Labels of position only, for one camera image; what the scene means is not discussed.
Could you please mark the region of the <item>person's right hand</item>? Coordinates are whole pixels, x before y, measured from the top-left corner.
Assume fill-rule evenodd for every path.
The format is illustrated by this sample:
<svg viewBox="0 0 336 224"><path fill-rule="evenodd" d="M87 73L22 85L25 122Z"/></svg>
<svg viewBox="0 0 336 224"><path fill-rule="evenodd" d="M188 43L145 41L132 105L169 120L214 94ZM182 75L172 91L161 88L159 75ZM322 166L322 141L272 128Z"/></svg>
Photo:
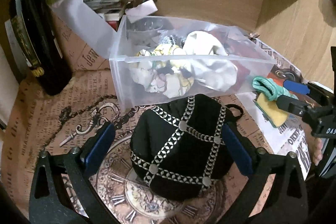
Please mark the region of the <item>person's right hand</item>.
<svg viewBox="0 0 336 224"><path fill-rule="evenodd" d="M315 166L319 165L319 162L323 158L322 148L323 148L323 141L321 138L315 138L312 144L312 161L314 162Z"/></svg>

